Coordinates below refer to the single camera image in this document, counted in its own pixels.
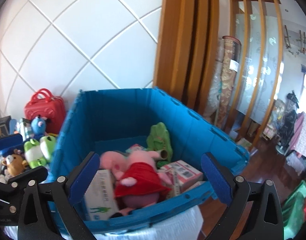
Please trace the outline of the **blue white medicine box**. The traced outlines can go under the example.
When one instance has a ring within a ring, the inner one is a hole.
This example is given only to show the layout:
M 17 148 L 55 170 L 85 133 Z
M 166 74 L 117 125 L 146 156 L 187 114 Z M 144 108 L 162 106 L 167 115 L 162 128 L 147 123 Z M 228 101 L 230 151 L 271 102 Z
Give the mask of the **blue white medicine box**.
M 84 194 L 87 220 L 108 220 L 119 211 L 114 199 L 115 179 L 109 170 L 98 170 Z

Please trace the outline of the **white pink barcode box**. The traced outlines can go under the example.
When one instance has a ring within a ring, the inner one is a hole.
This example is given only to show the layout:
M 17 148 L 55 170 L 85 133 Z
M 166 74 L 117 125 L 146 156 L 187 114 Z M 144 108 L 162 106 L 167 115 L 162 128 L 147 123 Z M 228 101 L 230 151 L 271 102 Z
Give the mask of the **white pink barcode box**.
M 200 185 L 203 181 L 202 172 L 187 164 L 185 161 L 178 160 L 161 167 L 161 170 L 164 171 L 171 169 L 177 174 L 177 180 L 182 193 L 194 185 Z

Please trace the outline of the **pink pig plush red dress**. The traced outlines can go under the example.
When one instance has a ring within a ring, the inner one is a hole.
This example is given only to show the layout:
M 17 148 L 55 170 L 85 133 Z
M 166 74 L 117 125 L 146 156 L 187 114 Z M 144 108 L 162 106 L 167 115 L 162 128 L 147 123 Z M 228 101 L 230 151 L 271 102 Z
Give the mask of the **pink pig plush red dress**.
M 111 171 L 115 177 L 114 199 L 122 208 L 111 218 L 127 216 L 133 210 L 166 199 L 172 182 L 167 174 L 156 168 L 156 161 L 166 158 L 163 151 L 135 150 L 127 157 L 114 151 L 101 154 L 100 168 Z

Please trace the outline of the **black gift bag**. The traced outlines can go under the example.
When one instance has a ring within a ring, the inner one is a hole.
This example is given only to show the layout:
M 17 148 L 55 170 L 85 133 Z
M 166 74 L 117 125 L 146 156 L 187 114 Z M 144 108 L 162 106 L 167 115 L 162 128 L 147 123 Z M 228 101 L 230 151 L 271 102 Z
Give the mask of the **black gift bag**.
M 6 137 L 9 135 L 9 122 L 11 116 L 4 116 L 0 118 L 0 137 Z

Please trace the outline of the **brown bear plush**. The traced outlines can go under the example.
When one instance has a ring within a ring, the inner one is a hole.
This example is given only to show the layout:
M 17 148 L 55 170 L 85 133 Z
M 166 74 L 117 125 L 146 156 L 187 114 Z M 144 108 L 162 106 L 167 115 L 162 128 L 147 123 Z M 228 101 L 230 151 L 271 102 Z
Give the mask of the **brown bear plush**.
M 28 167 L 28 162 L 19 154 L 8 155 L 1 163 L 7 167 L 9 174 L 13 177 L 21 174 Z

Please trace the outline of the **green frog plush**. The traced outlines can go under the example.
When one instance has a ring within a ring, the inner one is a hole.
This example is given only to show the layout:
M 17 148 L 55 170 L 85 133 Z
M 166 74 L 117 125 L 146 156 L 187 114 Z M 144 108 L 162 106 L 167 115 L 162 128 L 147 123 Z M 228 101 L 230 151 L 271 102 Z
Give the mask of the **green frog plush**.
M 26 141 L 24 143 L 24 153 L 29 167 L 36 168 L 49 165 L 53 158 L 56 142 L 56 137 L 51 135 L 43 136 L 39 141 L 37 139 Z

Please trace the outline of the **tall white green box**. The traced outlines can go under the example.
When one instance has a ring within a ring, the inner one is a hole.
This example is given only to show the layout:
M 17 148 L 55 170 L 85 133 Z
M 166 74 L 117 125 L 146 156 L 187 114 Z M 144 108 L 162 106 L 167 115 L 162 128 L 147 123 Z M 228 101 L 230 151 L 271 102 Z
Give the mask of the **tall white green box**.
M 25 118 L 21 118 L 19 121 L 19 133 L 22 135 L 23 140 L 30 139 L 32 137 L 31 121 Z

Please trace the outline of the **blue round plush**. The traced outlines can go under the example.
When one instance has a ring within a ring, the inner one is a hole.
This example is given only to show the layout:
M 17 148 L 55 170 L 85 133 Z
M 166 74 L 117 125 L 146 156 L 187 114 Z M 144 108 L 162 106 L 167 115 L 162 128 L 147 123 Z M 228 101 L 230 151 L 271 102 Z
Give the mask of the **blue round plush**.
M 37 141 L 39 141 L 44 136 L 48 136 L 48 133 L 46 132 L 46 119 L 40 115 L 37 115 L 31 121 L 31 129 L 32 133 L 34 134 L 34 139 Z

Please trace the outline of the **red toy suitcase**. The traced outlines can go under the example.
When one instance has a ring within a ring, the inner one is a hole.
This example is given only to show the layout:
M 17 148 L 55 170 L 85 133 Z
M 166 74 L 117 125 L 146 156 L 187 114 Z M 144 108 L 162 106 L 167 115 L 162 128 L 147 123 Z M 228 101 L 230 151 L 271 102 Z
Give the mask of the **red toy suitcase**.
M 25 118 L 33 120 L 37 115 L 49 119 L 46 132 L 59 134 L 66 118 L 65 104 L 61 96 L 54 96 L 48 89 L 42 88 L 34 93 L 24 107 Z

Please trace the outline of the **striped white tablecloth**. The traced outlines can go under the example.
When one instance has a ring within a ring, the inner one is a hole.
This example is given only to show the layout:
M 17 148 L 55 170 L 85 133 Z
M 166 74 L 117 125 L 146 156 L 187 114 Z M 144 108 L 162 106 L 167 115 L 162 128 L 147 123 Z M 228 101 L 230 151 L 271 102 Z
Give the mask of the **striped white tablecloth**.
M 26 187 L 14 192 L 21 198 L 21 203 L 25 189 Z M 72 239 L 64 228 L 54 203 L 49 202 L 49 207 L 63 239 Z M 105 221 L 104 225 L 92 234 L 95 239 L 197 239 L 203 223 L 198 207 L 193 207 L 155 225 L 140 225 L 130 230 L 109 228 L 120 221 L 122 218 L 116 218 L 110 222 Z M 0 224 L 0 239 L 9 239 L 8 234 L 3 230 L 5 226 L 17 226 L 18 228 L 18 224 Z

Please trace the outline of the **blue plastic crate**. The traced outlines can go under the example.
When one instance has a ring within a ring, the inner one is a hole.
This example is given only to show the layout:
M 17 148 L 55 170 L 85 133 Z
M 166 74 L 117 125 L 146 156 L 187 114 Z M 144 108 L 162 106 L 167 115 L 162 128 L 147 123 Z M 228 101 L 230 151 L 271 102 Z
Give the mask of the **blue plastic crate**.
M 92 90 L 80 92 L 66 116 L 49 179 L 68 176 L 90 152 L 148 148 L 151 127 L 160 122 L 169 132 L 172 161 L 200 170 L 201 156 L 209 152 L 233 174 L 249 162 L 245 148 L 158 88 Z

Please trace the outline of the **green plush in crate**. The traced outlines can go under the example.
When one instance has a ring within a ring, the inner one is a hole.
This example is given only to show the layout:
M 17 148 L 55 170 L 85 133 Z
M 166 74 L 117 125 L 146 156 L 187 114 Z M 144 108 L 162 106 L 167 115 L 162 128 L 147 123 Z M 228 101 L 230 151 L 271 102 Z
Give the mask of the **green plush in crate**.
M 170 135 L 164 123 L 159 122 L 156 125 L 151 126 L 150 134 L 146 139 L 147 150 L 160 151 L 165 150 L 167 152 L 167 161 L 171 161 L 173 156 L 173 149 L 171 147 Z

